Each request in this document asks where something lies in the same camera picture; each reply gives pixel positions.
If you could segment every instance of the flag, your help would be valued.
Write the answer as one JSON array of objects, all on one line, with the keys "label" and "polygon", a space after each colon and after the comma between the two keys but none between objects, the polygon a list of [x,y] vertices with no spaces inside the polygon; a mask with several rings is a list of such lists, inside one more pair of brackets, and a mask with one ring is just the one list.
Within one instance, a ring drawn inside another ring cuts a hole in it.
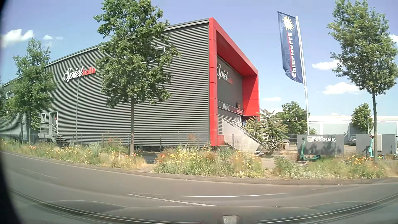
[{"label": "flag", "polygon": [[304,83],[296,18],[278,12],[278,23],[279,34],[281,35],[283,70],[290,79],[298,83]]}]

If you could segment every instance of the cloud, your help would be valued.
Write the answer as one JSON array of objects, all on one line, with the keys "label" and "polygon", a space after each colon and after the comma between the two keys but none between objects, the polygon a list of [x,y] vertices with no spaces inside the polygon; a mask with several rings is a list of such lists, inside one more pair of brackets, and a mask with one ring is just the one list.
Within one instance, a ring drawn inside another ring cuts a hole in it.
[{"label": "cloud", "polygon": [[280,101],[281,98],[279,96],[277,97],[272,97],[272,98],[264,98],[264,101]]},{"label": "cloud", "polygon": [[63,39],[64,39],[63,37],[55,37],[54,38],[54,37],[52,37],[50,35],[47,35],[47,34],[43,37],[43,40],[49,41],[49,42],[45,43],[45,46],[48,46],[48,47],[52,47],[53,44],[54,44],[54,41],[59,41],[59,40],[63,40]]},{"label": "cloud", "polygon": [[392,41],[395,42],[395,44],[398,46],[398,36],[395,34],[391,34],[390,38],[392,39]]},{"label": "cloud", "polygon": [[52,39],[53,37],[47,34],[43,37],[43,40],[52,40]]},{"label": "cloud", "polygon": [[325,95],[331,95],[331,94],[343,94],[343,93],[357,94],[358,92],[359,89],[355,85],[351,85],[348,83],[338,83],[336,85],[328,85],[325,88],[325,91],[323,91],[322,93]]},{"label": "cloud", "polygon": [[25,34],[22,35],[22,29],[13,29],[5,35],[1,36],[1,45],[2,47],[7,47],[13,45],[17,42],[27,41],[30,38],[34,37],[33,30],[28,30]]},{"label": "cloud", "polygon": [[312,67],[320,70],[329,70],[337,68],[338,60],[333,60],[332,62],[319,62],[316,64],[312,64]]}]

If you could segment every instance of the electric scooter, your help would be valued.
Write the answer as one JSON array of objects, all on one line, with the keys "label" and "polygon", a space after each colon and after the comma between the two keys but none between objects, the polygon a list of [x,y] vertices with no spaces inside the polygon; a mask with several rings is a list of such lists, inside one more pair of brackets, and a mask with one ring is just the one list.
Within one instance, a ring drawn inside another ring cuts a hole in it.
[{"label": "electric scooter", "polygon": [[[373,158],[373,159],[374,159],[375,157],[373,156],[373,149],[372,149],[372,146],[373,146],[373,140],[375,139],[375,137],[374,137],[373,135],[371,135],[370,138],[371,138],[371,145],[369,146],[369,150],[368,150],[368,152],[366,153],[366,157],[367,157],[367,158]],[[377,158],[378,158],[378,159],[384,159],[384,154],[378,155]]]},{"label": "electric scooter", "polygon": [[397,147],[395,148],[394,159],[398,159],[398,143],[397,143]]},{"label": "electric scooter", "polygon": [[304,155],[304,145],[305,145],[305,138],[302,138],[300,160],[317,160],[321,158],[321,155],[315,155],[313,158],[306,158]]}]

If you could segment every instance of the parked car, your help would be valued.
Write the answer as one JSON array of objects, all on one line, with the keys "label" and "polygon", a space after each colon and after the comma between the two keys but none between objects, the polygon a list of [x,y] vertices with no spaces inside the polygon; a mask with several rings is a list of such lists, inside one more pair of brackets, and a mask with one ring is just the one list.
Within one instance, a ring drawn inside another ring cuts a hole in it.
[{"label": "parked car", "polygon": [[348,144],[349,144],[349,145],[356,145],[356,143],[357,143],[357,137],[356,137],[356,136],[351,136],[351,137],[348,139]]}]

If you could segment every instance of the tree trunk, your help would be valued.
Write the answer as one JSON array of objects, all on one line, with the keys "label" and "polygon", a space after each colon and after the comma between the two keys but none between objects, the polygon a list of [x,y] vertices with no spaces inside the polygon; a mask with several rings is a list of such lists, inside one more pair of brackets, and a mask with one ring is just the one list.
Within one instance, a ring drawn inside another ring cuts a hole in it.
[{"label": "tree trunk", "polygon": [[29,113],[28,114],[28,119],[27,119],[28,121],[28,128],[29,128],[29,144],[31,143],[31,123],[32,123],[32,115]]},{"label": "tree trunk", "polygon": [[375,153],[373,154],[373,163],[377,164],[377,111],[376,111],[376,95],[374,91],[372,92],[372,100],[373,100],[373,116],[374,116],[374,136],[373,145],[375,146]]},{"label": "tree trunk", "polygon": [[130,145],[130,155],[134,154],[134,100],[130,102],[131,104],[131,145]]}]

